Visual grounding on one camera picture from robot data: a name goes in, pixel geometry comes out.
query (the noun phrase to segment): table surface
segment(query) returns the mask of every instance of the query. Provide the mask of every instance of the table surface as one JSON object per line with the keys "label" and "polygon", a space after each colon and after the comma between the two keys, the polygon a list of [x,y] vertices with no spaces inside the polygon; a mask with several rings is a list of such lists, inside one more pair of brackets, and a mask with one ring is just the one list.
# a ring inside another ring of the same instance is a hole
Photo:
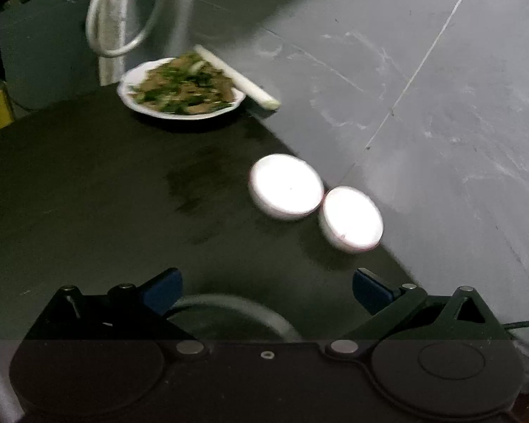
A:
{"label": "table surface", "polygon": [[265,216],[251,165],[290,151],[243,109],[199,122],[149,120],[113,86],[0,131],[0,339],[22,338],[54,291],[140,284],[168,267],[184,292],[241,295],[308,339],[334,338],[368,315],[351,290],[367,267],[409,278],[382,248],[332,248],[317,214]]}

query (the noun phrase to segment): white bowl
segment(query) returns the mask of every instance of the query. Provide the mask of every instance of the white bowl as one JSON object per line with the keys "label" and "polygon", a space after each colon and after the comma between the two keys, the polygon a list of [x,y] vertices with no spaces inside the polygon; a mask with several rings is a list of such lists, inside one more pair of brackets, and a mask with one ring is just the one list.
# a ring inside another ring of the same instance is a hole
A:
{"label": "white bowl", "polygon": [[159,65],[162,65],[163,63],[170,62],[174,57],[169,57],[167,59],[159,59],[154,60],[152,62],[145,62],[141,65],[138,65],[133,70],[129,70],[128,72],[125,72],[122,79],[120,80],[120,85],[118,86],[118,95],[123,101],[123,104],[127,106],[128,108],[131,108],[133,111],[141,112],[142,114],[147,114],[149,116],[152,116],[154,118],[159,119],[178,119],[181,121],[197,121],[199,119],[208,119],[212,118],[214,116],[219,116],[220,114],[223,114],[224,112],[234,110],[237,108],[243,99],[245,98],[244,92],[241,92],[238,89],[233,88],[233,96],[235,97],[234,102],[231,104],[231,106],[227,108],[222,108],[217,111],[213,112],[207,112],[204,114],[192,114],[192,115],[184,115],[184,114],[172,114],[170,112],[161,112],[161,111],[155,111],[150,108],[147,108],[146,106],[142,106],[141,104],[137,103],[133,97],[130,96],[131,93],[133,93],[133,86],[138,86],[143,82],[143,80],[147,77],[147,72],[149,70],[153,70],[154,68],[158,67]]}
{"label": "white bowl", "polygon": [[323,198],[323,182],[306,162],[288,154],[270,154],[253,165],[249,192],[266,214],[295,220],[313,212]]}
{"label": "white bowl", "polygon": [[382,216],[374,202],[349,186],[339,186],[327,193],[319,225],[327,240],[346,252],[375,248],[384,231]]}

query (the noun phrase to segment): bowl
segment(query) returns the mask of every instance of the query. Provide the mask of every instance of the bowl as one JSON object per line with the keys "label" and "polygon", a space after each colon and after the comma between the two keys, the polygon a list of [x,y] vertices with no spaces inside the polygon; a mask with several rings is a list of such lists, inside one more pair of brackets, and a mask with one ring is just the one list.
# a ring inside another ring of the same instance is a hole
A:
{"label": "bowl", "polygon": [[327,240],[345,252],[376,248],[384,231],[382,215],[374,202],[350,186],[339,186],[327,193],[319,226]]}
{"label": "bowl", "polygon": [[249,192],[267,215],[296,220],[322,202],[323,182],[306,162],[289,154],[270,154],[253,165]]}

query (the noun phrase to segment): black cable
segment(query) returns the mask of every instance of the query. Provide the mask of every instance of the black cable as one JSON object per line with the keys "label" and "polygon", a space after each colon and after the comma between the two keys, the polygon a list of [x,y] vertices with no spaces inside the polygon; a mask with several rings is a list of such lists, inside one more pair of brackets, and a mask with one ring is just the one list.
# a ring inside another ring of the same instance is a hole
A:
{"label": "black cable", "polygon": [[515,323],[505,323],[503,325],[505,330],[511,330],[511,329],[520,329],[522,327],[529,327],[529,320],[528,321],[517,321]]}

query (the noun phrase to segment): circular cover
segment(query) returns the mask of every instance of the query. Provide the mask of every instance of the circular cover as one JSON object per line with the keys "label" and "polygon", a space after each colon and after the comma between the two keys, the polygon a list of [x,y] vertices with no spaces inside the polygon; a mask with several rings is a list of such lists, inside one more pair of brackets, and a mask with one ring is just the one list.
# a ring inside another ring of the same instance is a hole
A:
{"label": "circular cover", "polygon": [[29,407],[87,417],[138,400],[161,376],[163,364],[152,341],[23,341],[10,380]]}
{"label": "circular cover", "polygon": [[270,154],[252,167],[249,188],[257,206],[278,219],[298,219],[322,201],[323,183],[306,162],[288,154]]}
{"label": "circular cover", "polygon": [[357,252],[378,245],[384,223],[370,197],[349,186],[339,186],[329,191],[323,201],[320,227],[334,246]]}
{"label": "circular cover", "polygon": [[376,380],[398,401],[441,417],[485,416],[508,408],[521,384],[507,340],[382,341],[372,354]]}

